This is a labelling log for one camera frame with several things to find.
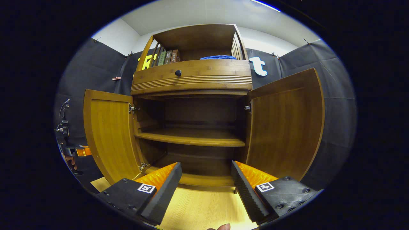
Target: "blue cloth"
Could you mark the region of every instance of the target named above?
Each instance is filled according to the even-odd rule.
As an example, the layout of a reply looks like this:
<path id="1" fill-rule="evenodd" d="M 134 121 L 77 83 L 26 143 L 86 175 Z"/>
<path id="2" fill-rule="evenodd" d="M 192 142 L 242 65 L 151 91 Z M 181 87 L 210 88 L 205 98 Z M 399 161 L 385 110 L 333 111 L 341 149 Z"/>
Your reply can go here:
<path id="1" fill-rule="evenodd" d="M 237 60 L 237 58 L 229 55 L 216 55 L 216 56 L 209 56 L 209 57 L 204 57 L 201 58 L 201 60 L 207 60 L 207 59 L 234 59 Z"/>

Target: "wooden drawer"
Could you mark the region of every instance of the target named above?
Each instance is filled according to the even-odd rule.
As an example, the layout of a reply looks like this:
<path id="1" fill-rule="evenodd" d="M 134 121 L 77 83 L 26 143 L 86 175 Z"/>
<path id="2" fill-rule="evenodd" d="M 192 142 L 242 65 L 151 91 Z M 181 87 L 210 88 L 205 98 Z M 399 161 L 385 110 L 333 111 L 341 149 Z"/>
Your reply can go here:
<path id="1" fill-rule="evenodd" d="M 182 71 L 180 77 L 175 75 Z M 192 89 L 251 90 L 252 77 L 246 60 L 193 60 L 136 71 L 131 95 Z"/>

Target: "orange object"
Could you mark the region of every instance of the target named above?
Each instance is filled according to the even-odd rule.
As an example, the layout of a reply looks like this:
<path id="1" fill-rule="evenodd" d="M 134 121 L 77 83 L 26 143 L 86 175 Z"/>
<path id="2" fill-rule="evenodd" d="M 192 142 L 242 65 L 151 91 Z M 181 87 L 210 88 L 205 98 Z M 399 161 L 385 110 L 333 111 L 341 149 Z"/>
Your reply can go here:
<path id="1" fill-rule="evenodd" d="M 165 183 L 166 179 L 168 178 L 169 174 L 171 173 L 175 165 L 176 163 L 165 166 L 163 168 L 160 168 L 156 171 L 149 173 L 148 175 L 144 175 L 143 177 L 138 178 L 134 181 L 147 185 L 153 185 L 157 189 L 156 192 L 158 192 L 159 189 L 162 187 L 163 183 Z"/>
<path id="2" fill-rule="evenodd" d="M 238 167 L 242 171 L 243 175 L 246 177 L 247 181 L 250 183 L 251 187 L 254 189 L 257 185 L 277 180 L 275 176 L 271 176 L 261 170 L 253 168 L 251 166 L 245 165 L 235 160 Z"/>
<path id="3" fill-rule="evenodd" d="M 91 154 L 91 150 L 90 148 L 88 148 L 88 146 L 83 145 L 82 147 L 84 147 L 84 149 L 77 149 L 77 155 L 78 156 L 90 156 Z"/>

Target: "upper shelf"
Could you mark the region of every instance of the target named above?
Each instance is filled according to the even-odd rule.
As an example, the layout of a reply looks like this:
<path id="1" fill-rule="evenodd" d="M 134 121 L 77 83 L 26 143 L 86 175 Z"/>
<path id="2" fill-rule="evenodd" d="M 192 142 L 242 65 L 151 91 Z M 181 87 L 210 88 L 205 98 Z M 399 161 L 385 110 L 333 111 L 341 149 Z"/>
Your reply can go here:
<path id="1" fill-rule="evenodd" d="M 166 128 L 135 134 L 138 138 L 187 145 L 242 147 L 245 143 L 229 130 Z"/>
<path id="2" fill-rule="evenodd" d="M 168 50 L 231 49 L 234 24 L 203 24 L 171 29 L 153 38 Z"/>

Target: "ceiling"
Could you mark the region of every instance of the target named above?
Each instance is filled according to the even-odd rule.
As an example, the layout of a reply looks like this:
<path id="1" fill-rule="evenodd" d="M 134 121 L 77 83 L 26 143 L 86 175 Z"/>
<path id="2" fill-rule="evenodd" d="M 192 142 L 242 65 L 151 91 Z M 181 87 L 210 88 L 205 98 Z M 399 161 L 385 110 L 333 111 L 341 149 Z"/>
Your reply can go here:
<path id="1" fill-rule="evenodd" d="M 159 0 L 121 17 L 139 35 L 171 27 L 226 23 L 258 30 L 295 46 L 319 37 L 283 12 L 250 0 Z"/>

